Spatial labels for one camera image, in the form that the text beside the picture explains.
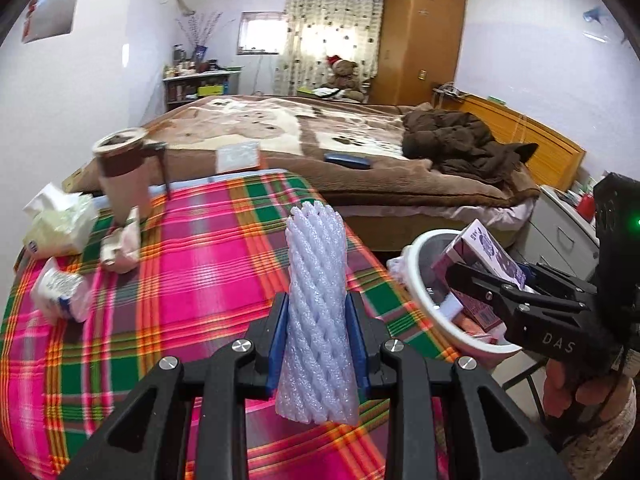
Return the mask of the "right hand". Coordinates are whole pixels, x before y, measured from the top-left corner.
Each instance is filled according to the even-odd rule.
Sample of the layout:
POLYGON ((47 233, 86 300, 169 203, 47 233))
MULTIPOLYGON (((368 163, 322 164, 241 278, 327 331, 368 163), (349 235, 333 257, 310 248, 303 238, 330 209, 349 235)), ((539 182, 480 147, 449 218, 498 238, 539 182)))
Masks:
POLYGON ((599 419, 608 422, 615 418, 628 402, 632 390, 631 380, 622 376, 602 376, 584 382, 579 387, 571 386, 563 363, 549 360, 544 380, 542 406, 544 414, 560 417, 574 402, 585 406, 600 406, 599 419))

